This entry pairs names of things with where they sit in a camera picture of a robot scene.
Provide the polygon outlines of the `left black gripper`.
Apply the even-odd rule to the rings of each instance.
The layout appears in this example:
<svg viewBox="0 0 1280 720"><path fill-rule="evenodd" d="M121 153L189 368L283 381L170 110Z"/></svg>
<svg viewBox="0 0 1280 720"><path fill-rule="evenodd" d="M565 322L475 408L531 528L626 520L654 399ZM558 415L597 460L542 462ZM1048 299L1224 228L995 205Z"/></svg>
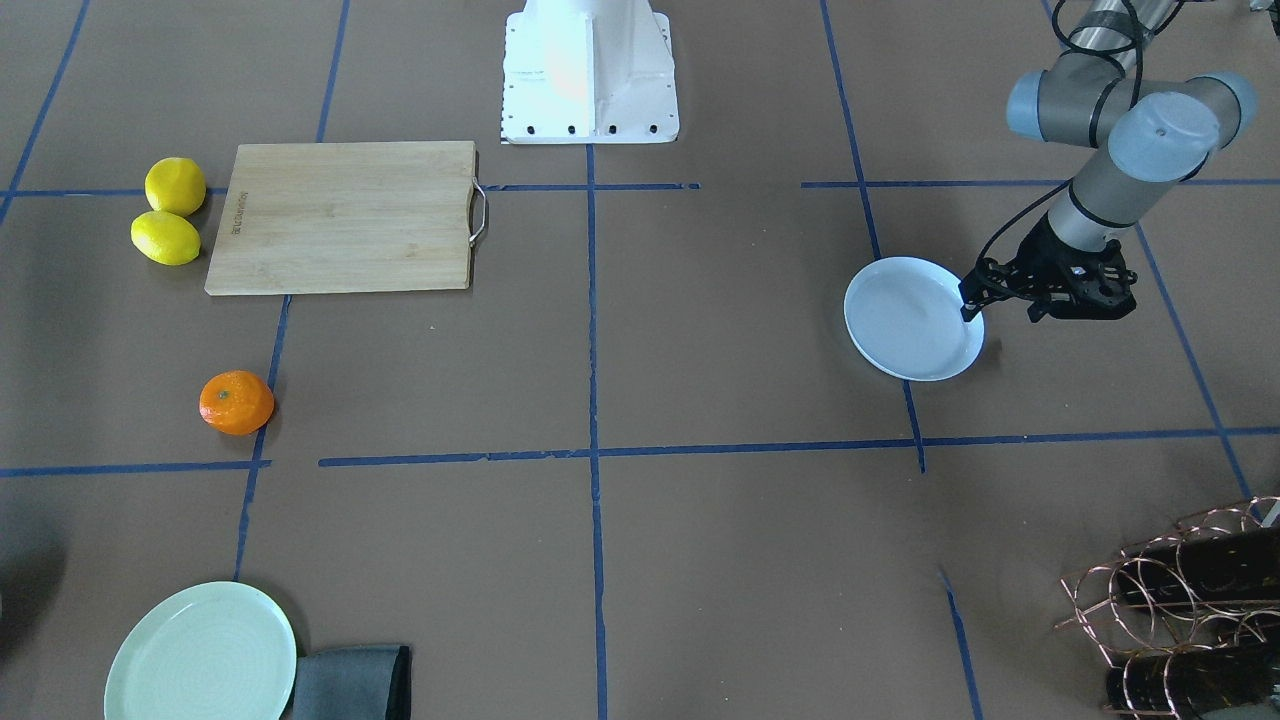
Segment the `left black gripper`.
<svg viewBox="0 0 1280 720"><path fill-rule="evenodd" d="M987 258L961 278L961 316L973 322L983 307L1005 300L1028 304L1027 315L1060 320L1119 320L1137 309L1132 287L1137 274L1126 266L1117 240L1100 251L1065 243L1042 217L1020 242L1015 258L998 264Z"/></svg>

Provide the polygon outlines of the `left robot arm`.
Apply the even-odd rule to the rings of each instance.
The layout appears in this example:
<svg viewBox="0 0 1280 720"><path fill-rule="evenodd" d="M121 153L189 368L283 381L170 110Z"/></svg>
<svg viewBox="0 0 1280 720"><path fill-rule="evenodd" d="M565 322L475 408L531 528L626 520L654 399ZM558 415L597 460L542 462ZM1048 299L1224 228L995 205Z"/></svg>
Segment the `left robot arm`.
<svg viewBox="0 0 1280 720"><path fill-rule="evenodd" d="M1180 9L1179 1L1094 1L1070 31L1053 24L1062 53L1015 83L1006 122L1021 137L1092 156L1036 201L1044 214L1011 260L979 252L959 284L965 322L1007 300L1023 301L1032 322L1117 320L1135 309L1123 236L1258 111L1253 85L1234 72L1147 78L1147 51Z"/></svg>

